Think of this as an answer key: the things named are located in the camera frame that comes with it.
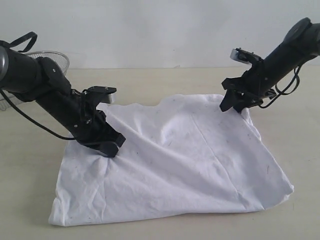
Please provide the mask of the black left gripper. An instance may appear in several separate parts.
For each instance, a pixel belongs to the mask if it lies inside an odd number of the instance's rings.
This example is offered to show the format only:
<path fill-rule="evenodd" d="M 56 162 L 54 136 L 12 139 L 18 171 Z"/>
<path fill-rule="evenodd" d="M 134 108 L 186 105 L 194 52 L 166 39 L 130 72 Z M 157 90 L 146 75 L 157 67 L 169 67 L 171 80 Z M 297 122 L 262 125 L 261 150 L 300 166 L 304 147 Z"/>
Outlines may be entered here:
<path fill-rule="evenodd" d="M 126 138 L 114 130 L 102 111 L 82 97 L 55 97 L 49 101 L 49 114 L 76 140 L 107 158 L 114 158 Z"/>

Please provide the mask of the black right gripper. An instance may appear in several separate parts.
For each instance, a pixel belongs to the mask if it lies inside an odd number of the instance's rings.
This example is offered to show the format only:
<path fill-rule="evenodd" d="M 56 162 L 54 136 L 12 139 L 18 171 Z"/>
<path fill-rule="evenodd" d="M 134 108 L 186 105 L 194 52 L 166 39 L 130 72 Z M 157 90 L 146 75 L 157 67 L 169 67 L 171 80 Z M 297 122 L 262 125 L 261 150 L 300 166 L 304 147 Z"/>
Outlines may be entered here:
<path fill-rule="evenodd" d="M 239 77 L 226 78 L 222 87 L 226 93 L 219 107 L 222 112 L 234 108 L 241 113 L 263 103 L 263 99 L 274 99 L 273 89 L 278 82 L 278 67 L 274 62 L 259 62 L 252 65 Z"/>

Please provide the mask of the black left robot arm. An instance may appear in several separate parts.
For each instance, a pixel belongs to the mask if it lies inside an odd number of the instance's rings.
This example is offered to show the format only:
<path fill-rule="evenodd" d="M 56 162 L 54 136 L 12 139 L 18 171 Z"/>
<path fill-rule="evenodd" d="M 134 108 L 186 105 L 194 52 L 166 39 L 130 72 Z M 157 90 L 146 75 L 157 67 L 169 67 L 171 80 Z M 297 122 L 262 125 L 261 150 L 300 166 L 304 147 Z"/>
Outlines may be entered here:
<path fill-rule="evenodd" d="M 92 86 L 78 91 L 49 57 L 32 58 L 0 43 L 0 90 L 23 102 L 35 101 L 82 146 L 113 158 L 126 138 L 106 121 L 98 110 L 100 103 L 110 103 L 114 87 Z"/>

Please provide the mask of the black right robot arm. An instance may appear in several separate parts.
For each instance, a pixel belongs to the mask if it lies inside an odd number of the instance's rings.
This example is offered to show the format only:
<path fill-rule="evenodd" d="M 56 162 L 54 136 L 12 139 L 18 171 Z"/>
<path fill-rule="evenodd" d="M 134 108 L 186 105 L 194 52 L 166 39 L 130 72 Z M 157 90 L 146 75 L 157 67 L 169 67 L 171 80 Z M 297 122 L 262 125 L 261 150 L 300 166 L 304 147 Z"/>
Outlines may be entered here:
<path fill-rule="evenodd" d="M 250 64 L 240 77 L 226 78 L 221 84 L 226 91 L 219 107 L 222 112 L 230 108 L 240 113 L 245 108 L 255 106 L 268 108 L 264 99 L 273 104 L 280 96 L 290 94 L 288 88 L 277 86 L 288 73 L 293 72 L 289 87 L 297 89 L 300 84 L 301 67 L 320 55 L 320 25 L 312 23 L 308 17 L 299 20 L 285 35 L 283 41 L 266 57 L 253 52 L 234 48 L 230 58 Z"/>

